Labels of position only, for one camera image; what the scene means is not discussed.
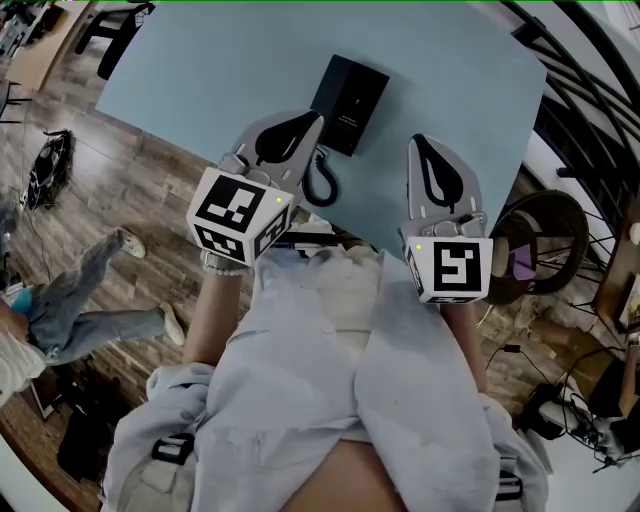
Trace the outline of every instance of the white shirt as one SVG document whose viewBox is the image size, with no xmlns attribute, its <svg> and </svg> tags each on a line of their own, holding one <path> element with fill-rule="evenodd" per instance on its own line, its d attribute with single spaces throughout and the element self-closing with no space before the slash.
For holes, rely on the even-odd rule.
<svg viewBox="0 0 640 512">
<path fill-rule="evenodd" d="M 278 511 L 361 423 L 408 510 L 492 510 L 501 455 L 515 459 L 524 510 L 544 510 L 541 463 L 506 411 L 476 392 L 439 311 L 418 302 L 407 266 L 384 256 L 371 333 L 355 358 L 325 313 L 322 270 L 296 252 L 271 251 L 217 369 L 154 372 L 150 401 L 116 430 L 108 509 L 117 510 L 127 475 L 155 442 L 186 431 L 197 458 L 193 512 Z"/>
<path fill-rule="evenodd" d="M 29 379 L 38 377 L 46 366 L 40 350 L 21 343 L 0 328 L 0 407 Z"/>
</svg>

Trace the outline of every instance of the black cable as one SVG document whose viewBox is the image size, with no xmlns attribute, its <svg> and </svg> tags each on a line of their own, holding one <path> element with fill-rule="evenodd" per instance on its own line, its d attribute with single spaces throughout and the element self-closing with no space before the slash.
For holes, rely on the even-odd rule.
<svg viewBox="0 0 640 512">
<path fill-rule="evenodd" d="M 573 373 L 573 370 L 575 370 L 576 366 L 578 366 L 578 364 L 580 363 L 580 361 L 582 361 L 583 359 L 586 359 L 587 357 L 591 357 L 593 355 L 599 354 L 601 352 L 609 352 L 612 350 L 618 350 L 621 352 L 624 352 L 625 350 L 620 348 L 620 347 L 601 347 L 599 349 L 596 350 L 592 350 L 591 352 L 588 352 L 582 356 L 580 356 L 578 359 L 576 359 L 573 363 L 573 365 L 571 366 L 571 369 L 567 372 L 567 377 L 564 380 L 564 387 L 562 388 L 562 416 L 564 418 L 564 430 L 566 434 L 569 434 L 569 437 L 571 437 L 574 441 L 577 441 L 578 443 L 580 443 L 581 445 L 585 446 L 586 448 L 593 450 L 593 457 L 598 461 L 604 464 L 604 466 L 602 466 L 599 469 L 596 469 L 593 471 L 593 474 L 596 474 L 600 471 L 602 471 L 603 469 L 608 468 L 609 466 L 612 466 L 614 464 L 616 464 L 617 462 L 619 462 L 621 460 L 621 458 L 618 458 L 617 460 L 611 459 L 611 457 L 605 456 L 605 460 L 600 460 L 596 457 L 596 452 L 597 453 L 601 453 L 598 450 L 598 446 L 597 443 L 595 444 L 595 446 L 590 446 L 587 443 L 585 443 L 584 441 L 582 441 L 582 439 L 580 439 L 578 436 L 573 435 L 571 432 L 569 432 L 569 428 L 567 425 L 567 411 L 566 411 L 566 394 L 567 394 L 567 385 L 569 383 L 569 377 L 571 376 L 571 374 Z"/>
<path fill-rule="evenodd" d="M 336 199 L 338 198 L 339 188 L 338 181 L 333 176 L 333 174 L 331 174 L 331 171 L 329 171 L 325 164 L 328 153 L 326 151 L 323 151 L 319 147 L 317 148 L 317 150 L 319 154 L 316 155 L 315 159 L 316 168 L 318 169 L 320 174 L 322 174 L 324 179 L 327 180 L 331 191 L 329 192 L 329 196 L 325 199 L 322 199 L 321 197 L 315 195 L 315 193 L 313 192 L 313 187 L 311 186 L 311 166 L 309 166 L 309 168 L 307 168 L 307 172 L 305 172 L 304 176 L 302 177 L 302 192 L 304 193 L 305 199 L 312 205 L 324 208 L 325 206 L 332 205 L 336 202 Z"/>
<path fill-rule="evenodd" d="M 527 358 L 527 361 L 529 361 L 529 362 L 531 363 L 531 366 L 533 366 L 533 367 L 537 370 L 537 372 L 538 372 L 540 375 L 542 375 L 542 378 L 543 378 L 544 380 L 546 380 L 546 381 L 547 381 L 547 384 L 549 384 L 550 386 L 553 386 L 553 384 L 551 384 L 551 381 L 550 381 L 549 379 L 547 379 L 547 376 L 546 376 L 544 373 L 542 373 L 542 370 L 540 370 L 540 368 L 538 368 L 535 364 L 533 364 L 533 361 L 531 360 L 531 358 L 530 358 L 527 354 L 525 354 L 522 350 L 520 351 L 520 353 L 521 353 L 524 357 L 526 357 L 526 358 Z"/>
<path fill-rule="evenodd" d="M 529 363 L 531 363 L 531 366 L 533 366 L 538 373 L 540 373 L 540 375 L 542 375 L 542 377 L 544 378 L 545 381 L 547 381 L 547 383 L 551 386 L 553 386 L 553 384 L 551 384 L 551 381 L 546 377 L 546 375 L 533 363 L 533 361 L 531 360 L 531 358 L 525 354 L 522 350 L 520 345 L 503 345 L 502 347 L 498 347 L 493 354 L 491 354 L 491 357 L 489 358 L 489 362 L 487 363 L 486 369 L 489 368 L 489 365 L 491 364 L 491 361 L 493 361 L 493 358 L 496 356 L 496 354 L 500 351 L 505 351 L 505 352 L 511 352 L 511 353 L 520 353 L 522 354 L 524 357 L 527 358 L 527 361 L 529 361 Z M 567 422 L 567 411 L 566 411 L 566 406 L 567 406 L 567 401 L 566 401 L 566 392 L 567 392 L 567 385 L 569 383 L 569 377 L 571 377 L 571 374 L 573 373 L 573 371 L 575 370 L 576 366 L 580 363 L 580 361 L 582 361 L 583 359 L 586 359 L 587 357 L 591 357 L 595 354 L 599 354 L 601 352 L 604 351 L 613 351 L 613 350 L 617 350 L 620 352 L 625 352 L 625 349 L 622 349 L 620 347 L 614 347 L 614 346 L 610 346 L 610 347 L 602 347 L 599 348 L 597 350 L 593 350 L 592 352 L 589 352 L 587 354 L 584 354 L 582 356 L 580 356 L 578 359 L 576 359 L 573 363 L 573 365 L 571 366 L 571 369 L 567 372 L 567 376 L 565 378 L 564 381 L 564 386 L 562 389 L 562 397 L 561 397 L 561 402 L 562 402 L 562 416 L 564 419 L 564 433 L 562 435 L 568 434 L 569 437 L 571 437 L 574 441 L 580 443 L 582 446 L 584 446 L 585 448 L 588 448 L 589 450 L 593 451 L 593 458 L 595 460 L 597 460 L 598 462 L 600 462 L 601 464 L 603 464 L 603 466 L 601 468 L 598 468 L 596 470 L 593 471 L 593 474 L 599 473 L 600 471 L 602 471 L 603 469 L 607 469 L 610 466 L 614 466 L 616 465 L 618 462 L 622 462 L 624 460 L 629 460 L 629 459 L 635 459 L 640 457 L 640 453 L 636 454 L 636 455 L 627 455 L 624 457 L 618 457 L 617 459 L 612 459 L 611 457 L 609 457 L 608 455 L 604 454 L 601 450 L 600 450 L 600 446 L 598 443 L 598 439 L 596 439 L 595 443 L 593 444 L 588 444 L 585 443 L 582 439 L 580 439 L 578 436 L 574 435 L 572 432 L 569 431 L 569 425 Z M 577 404 L 574 402 L 573 397 L 577 396 L 578 398 L 580 398 L 580 400 L 582 400 L 584 402 L 584 404 L 589 407 L 589 404 L 587 403 L 587 401 L 580 396 L 577 393 L 571 393 L 571 395 L 569 396 L 569 400 L 571 402 L 571 405 L 573 406 L 573 413 L 576 415 L 576 417 L 581 417 L 583 418 L 590 426 L 592 431 L 598 436 L 599 438 L 599 431 L 595 426 L 595 422 L 594 422 L 594 417 L 593 414 L 591 413 L 591 411 L 589 411 L 589 414 L 591 414 L 591 419 L 589 419 L 588 416 L 586 416 L 585 413 L 583 413 L 582 411 L 579 410 Z M 598 454 L 604 455 L 605 459 L 599 459 L 597 457 Z"/>
<path fill-rule="evenodd" d="M 491 364 L 491 361 L 493 361 L 493 358 L 496 357 L 496 354 L 498 352 L 500 352 L 501 350 L 503 350 L 504 347 L 498 347 L 495 352 L 493 354 L 491 354 L 491 357 L 489 358 L 489 361 L 487 362 L 487 366 L 485 366 L 485 371 L 487 371 L 489 369 L 489 365 Z"/>
<path fill-rule="evenodd" d="M 550 380 L 547 378 L 547 376 L 542 372 L 542 370 L 541 370 L 540 368 L 538 368 L 538 367 L 533 363 L 533 361 L 531 360 L 531 358 L 530 358 L 527 354 L 525 354 L 525 353 L 522 351 L 522 349 L 521 349 L 520 345 L 510 345 L 510 344 L 507 344 L 507 345 L 503 345 L 503 346 L 501 346 L 501 347 L 498 347 L 498 348 L 495 350 L 495 352 L 494 352 L 493 354 L 491 354 L 491 357 L 489 358 L 489 362 L 487 362 L 487 366 L 485 367 L 485 370 L 487 370 L 487 369 L 489 368 L 489 365 L 491 364 L 491 361 L 493 361 L 493 358 L 494 358 L 494 357 L 496 356 L 496 354 L 497 354 L 498 352 L 500 352 L 501 350 L 504 350 L 505 352 L 510 352 L 510 353 L 512 353 L 512 354 L 522 354 L 524 357 L 526 357 L 526 358 L 527 358 L 527 361 L 529 361 L 529 364 L 531 364 L 531 366 L 533 366 L 533 367 L 536 369 L 536 371 L 537 371 L 540 375 L 542 375 L 542 378 L 543 378 L 544 380 L 546 380 L 546 381 L 547 381 L 547 383 L 548 383 L 550 386 L 553 386 L 553 384 L 551 384 L 551 381 L 550 381 Z"/>
</svg>

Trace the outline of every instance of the purple object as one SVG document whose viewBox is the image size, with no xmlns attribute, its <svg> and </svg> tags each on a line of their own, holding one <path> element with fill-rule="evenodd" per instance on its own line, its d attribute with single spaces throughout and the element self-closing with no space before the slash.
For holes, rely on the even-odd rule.
<svg viewBox="0 0 640 512">
<path fill-rule="evenodd" d="M 531 268 L 531 248 L 529 244 L 511 251 L 513 254 L 513 277 L 518 281 L 531 281 L 536 272 Z"/>
</svg>

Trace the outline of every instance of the desk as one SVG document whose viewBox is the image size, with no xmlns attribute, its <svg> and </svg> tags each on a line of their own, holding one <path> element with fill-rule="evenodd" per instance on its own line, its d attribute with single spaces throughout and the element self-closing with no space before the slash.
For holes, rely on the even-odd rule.
<svg viewBox="0 0 640 512">
<path fill-rule="evenodd" d="M 631 282 L 636 274 L 640 274 L 640 247 L 634 245 L 629 238 L 629 229 L 635 222 L 640 222 L 640 201 L 636 199 L 627 207 L 620 235 L 609 258 L 609 266 L 592 303 L 596 315 L 612 335 L 622 332 L 618 321 L 620 304 L 627 300 Z"/>
<path fill-rule="evenodd" d="M 355 155 L 328 158 L 338 201 L 303 206 L 399 254 L 407 144 L 421 132 L 477 172 L 490 229 L 526 151 L 546 71 L 466 4 L 159 4 L 97 108 L 218 162 L 249 123 L 308 108 L 334 53 L 390 80 Z"/>
<path fill-rule="evenodd" d="M 65 12 L 51 32 L 18 49 L 7 71 L 7 80 L 34 91 L 42 90 L 51 71 L 93 9 L 93 4 L 89 2 L 57 2 L 56 5 Z"/>
</svg>

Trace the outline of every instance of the bracelet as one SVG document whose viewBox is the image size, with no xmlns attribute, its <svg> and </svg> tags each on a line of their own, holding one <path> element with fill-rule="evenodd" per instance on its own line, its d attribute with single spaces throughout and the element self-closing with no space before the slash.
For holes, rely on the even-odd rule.
<svg viewBox="0 0 640 512">
<path fill-rule="evenodd" d="M 250 267 L 214 254 L 206 249 L 200 253 L 200 261 L 205 272 L 219 276 L 244 276 L 251 271 Z"/>
</svg>

